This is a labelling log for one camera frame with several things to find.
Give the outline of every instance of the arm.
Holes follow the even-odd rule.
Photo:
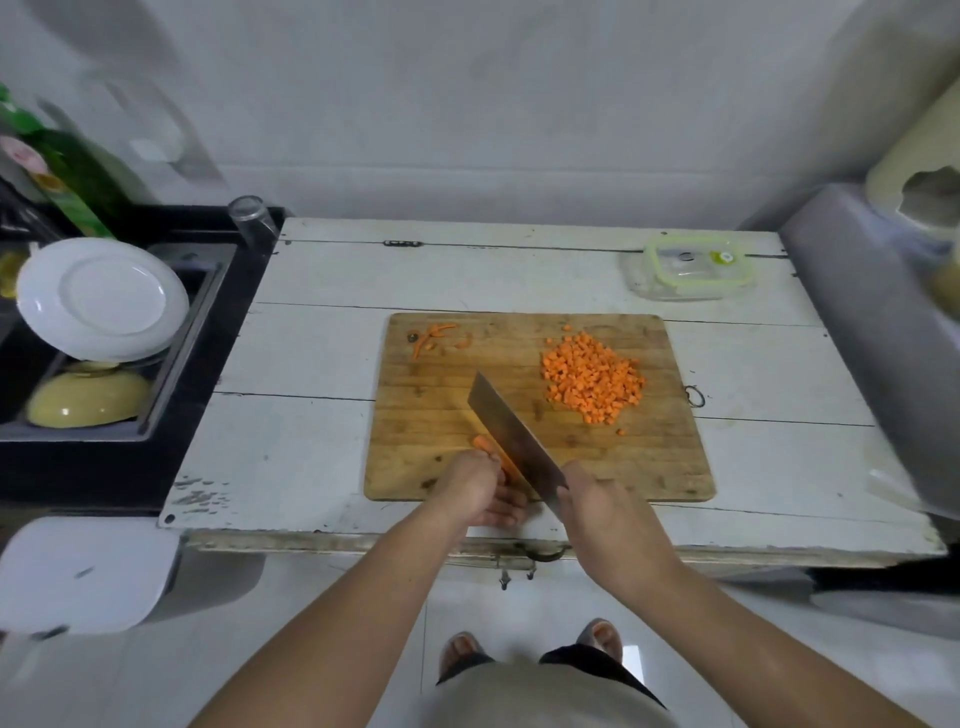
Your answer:
[[[684,565],[645,502],[612,481],[597,482],[579,463],[564,472],[564,524],[584,570],[748,725],[924,725]]]
[[[457,455],[431,498],[253,655],[192,728],[367,725],[446,555],[469,525],[515,525],[525,505],[497,457]]]

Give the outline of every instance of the hand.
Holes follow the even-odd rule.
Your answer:
[[[557,491],[561,518],[593,581],[623,600],[683,566],[649,503],[613,480],[596,480],[575,461],[564,475],[566,488]]]
[[[527,518],[527,496],[505,485],[497,455],[479,449],[454,455],[428,502],[443,508],[465,530],[471,525],[510,528]]]

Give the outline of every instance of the person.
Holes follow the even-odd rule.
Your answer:
[[[564,475],[562,520],[584,571],[747,725],[924,725],[685,566],[648,504],[578,463]],[[504,484],[498,458],[456,455],[430,498],[254,654],[193,728],[366,725],[446,555],[470,525],[517,525],[525,506]],[[469,633],[457,635],[424,718],[437,726],[676,725],[670,706],[619,664],[621,650],[601,619],[536,666],[495,663]]]

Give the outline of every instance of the white plate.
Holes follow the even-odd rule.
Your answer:
[[[77,359],[119,362],[166,349],[190,303],[159,258],[117,240],[74,237],[24,263],[16,306],[50,346]]]

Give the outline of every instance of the green bottle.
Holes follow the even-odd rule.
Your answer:
[[[0,85],[0,119],[22,141],[18,145],[11,137],[0,137],[0,146],[84,235],[114,237],[129,229],[132,203],[79,138],[44,127],[11,101],[4,85]],[[38,153],[42,162],[31,158],[24,146]]]

